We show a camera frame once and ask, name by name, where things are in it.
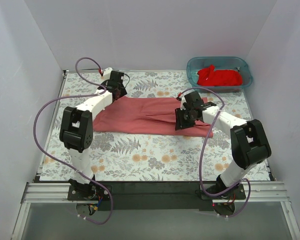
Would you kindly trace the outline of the pink t shirt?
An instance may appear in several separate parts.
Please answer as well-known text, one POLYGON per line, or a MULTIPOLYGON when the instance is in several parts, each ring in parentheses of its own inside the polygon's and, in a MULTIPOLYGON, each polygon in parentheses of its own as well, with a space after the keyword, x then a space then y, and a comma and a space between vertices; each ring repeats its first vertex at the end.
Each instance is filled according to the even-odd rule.
POLYGON ((210 125, 175 130, 175 109, 181 106, 173 97, 133 98, 123 96, 101 111, 93 121, 95 132, 125 134, 213 137, 210 125))

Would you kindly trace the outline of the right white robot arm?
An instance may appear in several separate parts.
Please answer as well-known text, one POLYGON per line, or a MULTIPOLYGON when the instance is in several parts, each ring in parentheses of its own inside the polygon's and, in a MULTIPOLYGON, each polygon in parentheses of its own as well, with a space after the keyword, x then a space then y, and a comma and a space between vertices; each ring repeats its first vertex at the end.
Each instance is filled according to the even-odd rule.
POLYGON ((180 107, 175 109, 175 130, 193 128, 200 121, 210 125, 209 133, 217 128, 230 138, 231 163, 214 185, 201 187, 208 197, 229 198, 246 174, 272 154, 262 123, 257 119, 235 117, 211 101, 203 102, 194 88, 181 92, 176 99, 180 101, 180 107))

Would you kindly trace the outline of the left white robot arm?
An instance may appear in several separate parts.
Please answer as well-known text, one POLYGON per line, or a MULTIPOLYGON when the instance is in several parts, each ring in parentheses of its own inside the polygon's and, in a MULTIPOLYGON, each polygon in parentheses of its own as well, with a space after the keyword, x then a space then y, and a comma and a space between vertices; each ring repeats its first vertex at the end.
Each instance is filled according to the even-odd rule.
POLYGON ((94 173, 91 169, 89 148, 93 141, 93 121, 106 107, 127 94, 124 86, 125 73, 107 68, 104 80, 95 94, 76 107, 66 107, 63 111, 59 139, 70 154, 76 168, 69 180, 73 190, 81 198, 91 200, 97 195, 97 187, 91 182, 94 173))

